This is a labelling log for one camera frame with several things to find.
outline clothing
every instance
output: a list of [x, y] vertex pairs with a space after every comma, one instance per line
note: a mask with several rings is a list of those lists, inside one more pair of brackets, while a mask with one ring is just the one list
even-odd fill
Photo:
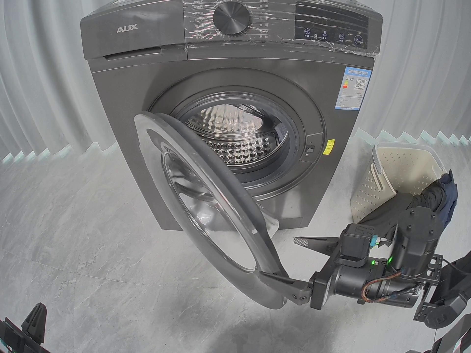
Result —
[[436, 212], [446, 227], [453, 216], [458, 200], [458, 186], [450, 170], [434, 181], [420, 195], [397, 192], [396, 196], [365, 216], [359, 223], [373, 226], [381, 238], [392, 239], [397, 219], [404, 210], [427, 207]]

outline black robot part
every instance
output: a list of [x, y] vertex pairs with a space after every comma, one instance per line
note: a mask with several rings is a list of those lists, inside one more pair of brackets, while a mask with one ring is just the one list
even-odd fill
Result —
[[44, 343], [46, 316], [46, 306], [38, 303], [21, 324], [21, 329], [5, 318], [5, 321], [0, 321], [0, 339], [15, 353], [50, 353], [41, 346]]
[[[318, 310], [335, 294], [361, 304], [412, 308], [422, 293], [414, 320], [430, 328], [446, 327], [471, 297], [471, 251], [442, 269], [443, 256], [435, 254], [435, 248], [443, 230], [443, 223], [428, 208], [404, 211], [389, 258], [369, 256], [371, 247], [384, 238], [375, 234], [374, 227], [362, 224], [348, 225], [339, 238], [297, 237], [295, 244], [329, 256], [324, 267], [309, 281], [264, 272], [259, 277], [292, 302], [309, 303]], [[430, 302], [425, 302], [434, 286]]]
[[414, 208], [402, 213], [397, 223], [391, 268], [401, 270], [403, 277], [423, 274], [443, 230], [443, 222], [428, 208]]

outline rotary knob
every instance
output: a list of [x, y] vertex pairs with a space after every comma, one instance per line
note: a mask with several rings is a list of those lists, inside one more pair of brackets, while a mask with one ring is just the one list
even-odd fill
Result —
[[249, 25], [250, 13], [241, 3], [226, 1], [216, 8], [212, 21], [224, 34], [240, 34]]

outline plastic wrap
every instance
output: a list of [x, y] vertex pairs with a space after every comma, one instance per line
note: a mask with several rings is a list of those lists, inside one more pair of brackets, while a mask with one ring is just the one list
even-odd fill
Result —
[[209, 41], [221, 45], [288, 42], [298, 48], [320, 46], [368, 57], [379, 54], [381, 15], [360, 4], [348, 6], [327, 0], [232, 0], [244, 5], [250, 21], [239, 34], [227, 35], [213, 21], [215, 9], [226, 1], [231, 0], [183, 0], [188, 49]]

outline orange wire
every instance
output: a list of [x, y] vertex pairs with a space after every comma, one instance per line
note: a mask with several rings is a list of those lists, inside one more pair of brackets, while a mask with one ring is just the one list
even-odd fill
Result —
[[386, 277], [380, 277], [379, 279], [374, 279], [370, 282], [367, 282], [361, 289], [361, 298], [362, 298], [362, 300], [364, 300], [365, 302], [368, 302], [368, 303], [378, 303], [378, 302], [383, 302], [383, 301], [387, 300], [389, 298], [389, 296], [381, 297], [381, 298], [378, 298], [378, 299], [368, 298], [366, 296], [366, 289], [368, 288], [368, 286], [373, 285], [377, 282], [382, 282], [382, 281], [385, 281], [387, 279], [393, 279], [393, 278], [398, 277], [400, 275], [401, 275], [401, 271], [396, 272], [394, 274], [390, 274], [389, 276], [386, 276]]

